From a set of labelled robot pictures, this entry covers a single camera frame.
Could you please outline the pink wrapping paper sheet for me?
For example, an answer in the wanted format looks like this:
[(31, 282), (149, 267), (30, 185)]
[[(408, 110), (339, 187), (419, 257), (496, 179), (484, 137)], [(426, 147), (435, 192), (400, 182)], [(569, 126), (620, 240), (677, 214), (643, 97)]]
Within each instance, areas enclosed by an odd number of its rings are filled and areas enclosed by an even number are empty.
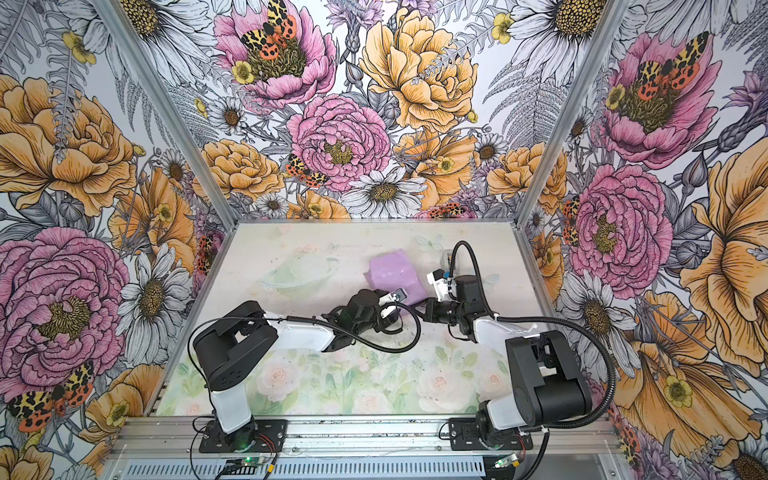
[(364, 277), (371, 289), (394, 292), (402, 289), (405, 303), (415, 305), (428, 297), (418, 272), (402, 249), (381, 254), (369, 260)]

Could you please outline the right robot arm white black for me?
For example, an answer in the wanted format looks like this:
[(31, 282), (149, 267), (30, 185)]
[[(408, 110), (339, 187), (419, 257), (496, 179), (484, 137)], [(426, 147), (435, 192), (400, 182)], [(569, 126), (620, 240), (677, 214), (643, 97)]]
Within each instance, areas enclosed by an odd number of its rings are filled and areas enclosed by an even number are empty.
[(426, 301), (425, 321), (457, 327), (507, 360), (511, 392), (480, 404), (475, 423), (456, 434), (462, 449), (529, 448), (524, 433), (592, 412), (591, 393), (562, 332), (526, 329), (524, 318), (502, 320), (486, 307), (474, 275), (451, 277), (436, 270), (427, 281), (435, 295)]

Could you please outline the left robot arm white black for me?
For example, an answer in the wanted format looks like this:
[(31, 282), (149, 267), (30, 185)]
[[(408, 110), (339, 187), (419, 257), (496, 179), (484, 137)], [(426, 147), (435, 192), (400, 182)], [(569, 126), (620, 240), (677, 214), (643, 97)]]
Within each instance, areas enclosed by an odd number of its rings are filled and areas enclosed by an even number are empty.
[(264, 432), (249, 405), (246, 378), (272, 351), (334, 353), (362, 344), (388, 354), (415, 348), (420, 315), (398, 290), (362, 289), (345, 305), (320, 316), (279, 315), (248, 300), (193, 332), (188, 352), (204, 379), (214, 419), (205, 427), (202, 453), (277, 451), (276, 436)]

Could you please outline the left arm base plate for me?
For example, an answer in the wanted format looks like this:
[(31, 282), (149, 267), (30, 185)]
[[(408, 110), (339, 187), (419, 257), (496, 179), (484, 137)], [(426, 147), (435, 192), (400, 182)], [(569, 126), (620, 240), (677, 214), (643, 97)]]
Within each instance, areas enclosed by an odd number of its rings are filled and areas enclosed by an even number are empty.
[(225, 433), (217, 420), (203, 429), (199, 452), (204, 454), (280, 453), (283, 449), (287, 420), (255, 419), (234, 431)]

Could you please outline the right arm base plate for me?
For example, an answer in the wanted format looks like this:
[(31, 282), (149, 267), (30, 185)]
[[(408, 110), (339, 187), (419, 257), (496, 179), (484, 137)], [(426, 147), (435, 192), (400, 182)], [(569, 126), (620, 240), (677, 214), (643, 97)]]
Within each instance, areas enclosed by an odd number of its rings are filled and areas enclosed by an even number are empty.
[(450, 418), (447, 435), (452, 451), (528, 451), (533, 448), (527, 432), (517, 427), (499, 430), (477, 418)]

